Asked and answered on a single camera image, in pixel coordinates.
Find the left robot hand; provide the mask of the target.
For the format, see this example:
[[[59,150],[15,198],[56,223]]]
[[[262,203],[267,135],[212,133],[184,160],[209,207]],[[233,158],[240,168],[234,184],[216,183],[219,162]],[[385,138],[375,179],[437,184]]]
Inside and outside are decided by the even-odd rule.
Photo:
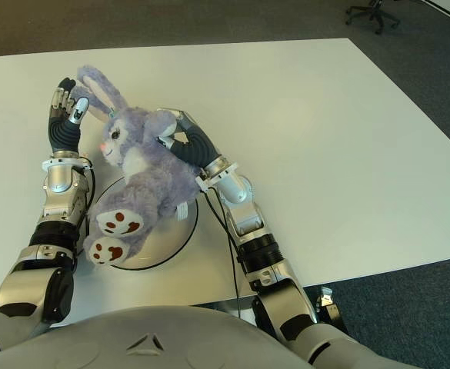
[[[64,78],[55,88],[49,109],[48,139],[55,154],[71,151],[78,154],[81,122],[89,107],[88,98],[73,98],[74,79]]]

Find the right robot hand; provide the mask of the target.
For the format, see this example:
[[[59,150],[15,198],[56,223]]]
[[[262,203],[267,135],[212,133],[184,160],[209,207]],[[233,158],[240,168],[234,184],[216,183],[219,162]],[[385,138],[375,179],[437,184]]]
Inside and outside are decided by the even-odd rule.
[[[221,155],[188,112],[172,108],[159,108],[158,111],[169,113],[173,122],[157,137],[157,141],[177,158],[206,168]]]

